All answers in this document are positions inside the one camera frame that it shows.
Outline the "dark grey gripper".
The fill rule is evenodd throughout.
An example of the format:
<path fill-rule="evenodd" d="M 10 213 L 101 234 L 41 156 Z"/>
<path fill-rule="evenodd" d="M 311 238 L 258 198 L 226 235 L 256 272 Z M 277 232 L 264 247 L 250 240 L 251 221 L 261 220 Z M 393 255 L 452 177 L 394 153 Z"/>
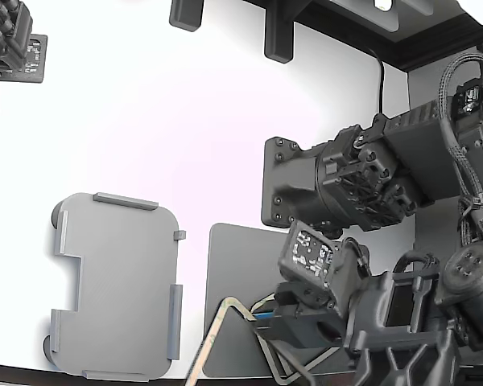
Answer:
<path fill-rule="evenodd" d="M 357 308 L 370 289 L 369 258 L 369 249 L 355 240 L 306 240 L 305 284 L 280 283 L 274 313 L 256 313 L 254 331 L 266 341 L 283 341 L 295 348 L 349 345 Z M 303 324 L 292 318 L 302 315 L 305 344 Z"/>

